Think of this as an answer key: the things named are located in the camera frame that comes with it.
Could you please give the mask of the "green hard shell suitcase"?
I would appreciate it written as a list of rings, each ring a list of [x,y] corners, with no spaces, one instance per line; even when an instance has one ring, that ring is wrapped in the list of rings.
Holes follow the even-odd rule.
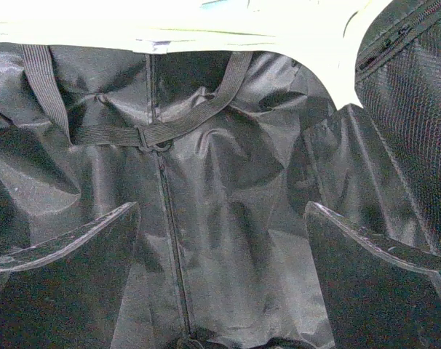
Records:
[[[309,202],[441,257],[441,1],[0,1],[0,256],[140,209],[109,348],[337,348]]]

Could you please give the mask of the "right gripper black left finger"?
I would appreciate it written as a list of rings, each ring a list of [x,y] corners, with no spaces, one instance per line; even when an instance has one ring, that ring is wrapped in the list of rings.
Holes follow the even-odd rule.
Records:
[[[109,348],[139,224],[128,202],[0,256],[0,348]]]

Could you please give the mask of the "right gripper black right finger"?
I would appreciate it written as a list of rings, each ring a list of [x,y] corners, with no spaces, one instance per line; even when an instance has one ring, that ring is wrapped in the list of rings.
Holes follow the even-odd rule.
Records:
[[[304,221],[337,348],[441,348],[441,257],[315,202]]]

